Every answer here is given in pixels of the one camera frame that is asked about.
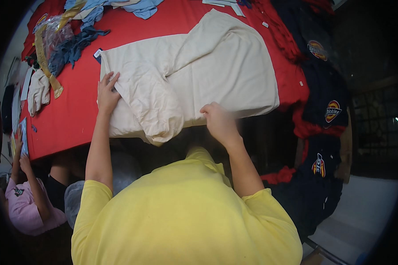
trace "dickies logo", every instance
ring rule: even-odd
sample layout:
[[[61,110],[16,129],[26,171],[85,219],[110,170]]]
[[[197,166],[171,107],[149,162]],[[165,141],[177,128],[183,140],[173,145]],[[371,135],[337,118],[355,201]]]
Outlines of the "dickies logo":
[[[340,105],[336,100],[330,101],[329,105],[327,105],[326,114],[324,115],[326,122],[329,123],[334,120],[341,111],[342,109],[340,109]]]
[[[311,40],[308,42],[308,50],[318,59],[322,59],[323,61],[327,61],[327,52],[324,50],[323,46],[315,41]]]
[[[324,160],[320,153],[317,153],[317,160],[312,164],[312,171],[315,173],[319,173],[321,177],[326,176],[326,168],[324,167]]]
[[[41,18],[37,21],[34,29],[33,29],[33,34],[37,31],[37,29],[43,24],[44,21],[46,21],[48,13],[45,13],[44,15],[41,16]]]

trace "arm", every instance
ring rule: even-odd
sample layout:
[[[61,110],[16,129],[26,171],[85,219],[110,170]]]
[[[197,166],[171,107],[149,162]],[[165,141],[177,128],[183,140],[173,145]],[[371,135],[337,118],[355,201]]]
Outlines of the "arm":
[[[95,180],[108,186],[112,191],[111,150],[109,148],[109,120],[121,95],[112,92],[119,73],[109,82],[113,72],[105,75],[98,84],[98,107],[96,125],[86,164],[86,181]]]
[[[31,192],[34,197],[34,203],[37,205],[38,212],[40,214],[41,220],[44,222],[49,219],[50,211],[47,207],[46,198],[44,197],[44,192],[34,176],[33,170],[31,168],[30,160],[25,154],[20,159],[21,169],[27,175],[28,182],[31,186]]]
[[[13,181],[18,184],[19,183],[19,159],[21,157],[21,150],[22,150],[22,132],[21,132],[21,125],[18,126],[18,138],[15,139],[16,142],[16,150],[15,150],[15,157],[13,158],[13,165],[12,165],[12,174],[11,178]]]
[[[217,103],[205,105],[201,110],[211,135],[227,150],[233,176],[234,191],[239,197],[253,195],[264,189],[261,178],[252,163],[234,119]]]

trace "person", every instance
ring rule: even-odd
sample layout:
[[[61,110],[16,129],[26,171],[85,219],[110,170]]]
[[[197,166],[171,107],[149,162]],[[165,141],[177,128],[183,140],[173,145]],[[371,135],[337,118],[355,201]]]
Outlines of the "person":
[[[37,236],[66,222],[64,193],[69,185],[70,158],[58,154],[53,159],[45,184],[36,178],[26,154],[21,155],[22,134],[19,126],[12,173],[4,202],[13,226],[25,235]]]
[[[230,157],[234,189],[209,153],[155,169],[112,197],[109,119],[121,97],[113,72],[98,85],[98,115],[72,236],[75,265],[299,264],[302,245],[265,189],[235,121],[217,103],[200,112]]]

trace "white wall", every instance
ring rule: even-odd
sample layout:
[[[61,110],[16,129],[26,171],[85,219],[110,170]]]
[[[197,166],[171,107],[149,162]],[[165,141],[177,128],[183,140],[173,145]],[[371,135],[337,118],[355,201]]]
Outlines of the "white wall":
[[[12,65],[12,61],[14,57],[21,58],[21,53],[24,50],[24,42],[28,35],[28,27],[27,24],[30,21],[30,18],[33,12],[37,9],[37,6],[43,3],[44,0],[37,0],[33,3],[32,7],[26,13],[25,17],[22,19],[21,23],[19,24],[18,28],[16,29],[13,37],[9,43],[9,46],[3,56],[2,62],[0,64],[0,102],[3,99],[3,95],[5,93],[5,84],[6,84],[6,77],[9,72],[9,69]],[[13,162],[12,157],[8,156],[8,142],[9,135],[3,135],[3,143],[2,143],[2,154]],[[1,163],[0,163],[0,172],[9,172],[10,168],[12,167],[9,162],[3,156],[1,156]]]
[[[351,176],[340,202],[309,238],[344,261],[355,264],[369,253],[387,225],[398,198],[398,180]],[[304,256],[312,249],[303,246]],[[333,264],[325,260],[323,265]]]

